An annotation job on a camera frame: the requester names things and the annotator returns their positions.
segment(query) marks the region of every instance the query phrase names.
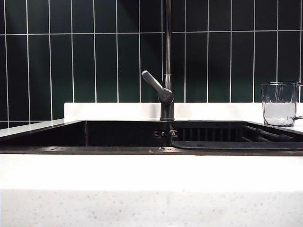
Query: sink basin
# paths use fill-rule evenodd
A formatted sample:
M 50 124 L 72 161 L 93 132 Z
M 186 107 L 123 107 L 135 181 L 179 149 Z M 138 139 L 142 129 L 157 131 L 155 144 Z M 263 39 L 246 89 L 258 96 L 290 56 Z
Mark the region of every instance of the sink basin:
M 77 121 L 0 138 L 0 153 L 277 154 L 265 151 L 303 155 L 303 133 L 243 121 Z

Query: glass pitcher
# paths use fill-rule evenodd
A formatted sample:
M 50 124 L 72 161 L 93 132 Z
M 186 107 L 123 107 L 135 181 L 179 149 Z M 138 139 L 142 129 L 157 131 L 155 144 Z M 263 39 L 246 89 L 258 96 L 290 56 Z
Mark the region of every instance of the glass pitcher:
M 298 82 L 271 82 L 261 84 L 264 124 L 293 126 L 299 101 Z

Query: white grout line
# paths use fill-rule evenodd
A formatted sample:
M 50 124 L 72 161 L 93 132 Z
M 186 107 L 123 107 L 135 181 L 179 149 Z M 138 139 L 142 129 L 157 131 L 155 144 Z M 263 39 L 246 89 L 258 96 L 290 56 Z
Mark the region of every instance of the white grout line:
M 278 60 L 279 60 L 279 0 L 276 5 L 276 82 L 278 82 Z
M 48 31 L 49 31 L 49 81 L 51 92 L 51 120 L 53 120 L 53 88 L 52 88 L 52 52 L 51 52 L 51 13 L 50 13 L 50 0 L 48 0 Z
M 71 0 L 71 77 L 72 77 L 72 102 L 75 102 L 75 82 L 74 82 L 74 44 L 72 38 L 72 0 Z
M 8 127 L 9 127 L 9 77 L 8 77 L 8 46 L 7 46 L 7 36 L 6 36 L 6 8 L 5 0 L 3 0 L 3 10 L 4 10 L 4 39 L 5 39 L 5 73 L 6 73 L 6 103 L 7 103 L 7 115 L 8 115 Z
M 28 41 L 28 5 L 26 0 L 26 16 L 27 16 L 27 87 L 28 87 L 28 118 L 30 121 L 30 90 L 29 90 L 29 41 Z
M 302 72 L 302 0 L 300 5 L 300 68 L 299 68 L 299 82 L 301 83 L 301 72 Z M 301 86 L 299 86 L 299 103 L 301 102 Z
M 256 57 L 256 0 L 254 0 L 254 53 L 252 62 L 252 102 L 255 102 L 255 57 Z
M 186 102 L 186 0 L 184 0 L 184 103 Z
M 117 103 L 119 103 L 119 66 L 118 66 L 118 5 L 116 0 L 116 54 L 117 54 Z
M 140 0 L 138 0 L 138 15 L 139 15 L 139 103 L 141 102 L 141 35 L 140 35 Z
M 96 67 L 96 23 L 95 23 L 95 0 L 93 0 L 93 21 L 94 21 L 94 69 L 95 69 L 95 103 L 97 102 L 97 67 Z
M 209 72 L 209 0 L 207 0 L 207 69 L 206 69 L 206 102 L 208 103 Z
M 231 0 L 231 40 L 230 40 L 230 64 L 229 64 L 229 102 L 232 102 L 232 0 Z

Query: wall tile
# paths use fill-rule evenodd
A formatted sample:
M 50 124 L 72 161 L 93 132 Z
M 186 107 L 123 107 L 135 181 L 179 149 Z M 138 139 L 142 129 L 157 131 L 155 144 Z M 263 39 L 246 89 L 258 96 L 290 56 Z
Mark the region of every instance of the wall tile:
M 74 33 L 94 32 L 93 0 L 72 0 L 72 29 Z
M 186 102 L 206 102 L 207 34 L 186 35 Z
M 253 53 L 253 32 L 232 34 L 232 102 L 234 103 L 252 102 Z
M 229 102 L 230 51 L 230 33 L 209 34 L 209 102 Z
M 52 33 L 71 32 L 71 0 L 50 0 Z
M 277 0 L 256 0 L 256 30 L 276 30 Z
M 231 0 L 209 0 L 209 30 L 230 31 Z
M 28 121 L 26 35 L 7 36 L 7 50 L 9 119 L 12 121 Z
M 6 121 L 7 119 L 5 37 L 0 36 L 0 121 Z
M 118 35 L 119 102 L 139 102 L 139 36 Z
M 299 81 L 300 32 L 279 32 L 278 81 Z
M 72 102 L 71 35 L 52 35 L 51 48 L 53 119 L 61 119 Z
M 254 0 L 232 0 L 232 29 L 254 30 Z
M 139 31 L 139 1 L 117 0 L 118 32 Z
M 75 102 L 95 101 L 94 37 L 73 35 Z
M 261 84 L 276 81 L 276 32 L 256 32 L 255 102 L 261 102 Z
M 116 35 L 96 35 L 97 102 L 117 102 Z
M 27 0 L 28 32 L 48 33 L 48 0 Z
M 161 34 L 141 34 L 141 72 L 149 71 L 161 83 Z M 141 102 L 159 102 L 155 90 L 141 79 Z
M 49 36 L 29 37 L 30 119 L 51 119 Z
M 116 1 L 95 1 L 95 27 L 97 33 L 116 32 Z
M 26 1 L 6 0 L 5 10 L 6 10 L 7 34 L 26 34 L 27 32 Z

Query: faucet handle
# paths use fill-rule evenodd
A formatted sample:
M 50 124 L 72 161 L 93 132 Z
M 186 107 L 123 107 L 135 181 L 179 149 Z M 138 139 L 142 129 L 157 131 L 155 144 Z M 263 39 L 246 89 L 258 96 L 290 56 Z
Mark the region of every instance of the faucet handle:
M 171 90 L 164 88 L 148 71 L 143 71 L 141 75 L 142 78 L 158 93 L 160 102 L 163 104 L 172 103 L 174 100 L 174 95 Z

